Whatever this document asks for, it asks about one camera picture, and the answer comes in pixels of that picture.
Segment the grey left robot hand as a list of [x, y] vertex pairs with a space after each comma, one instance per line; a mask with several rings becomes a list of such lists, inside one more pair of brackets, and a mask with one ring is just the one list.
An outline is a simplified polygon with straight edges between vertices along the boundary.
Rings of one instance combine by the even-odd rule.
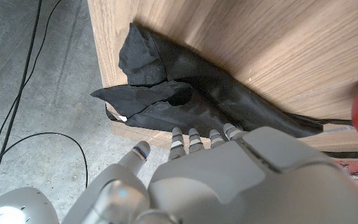
[[358, 223], [358, 187], [322, 152], [270, 127], [225, 124], [205, 149], [190, 130], [172, 131], [168, 161], [149, 185], [138, 173], [141, 141], [87, 186], [65, 223]]

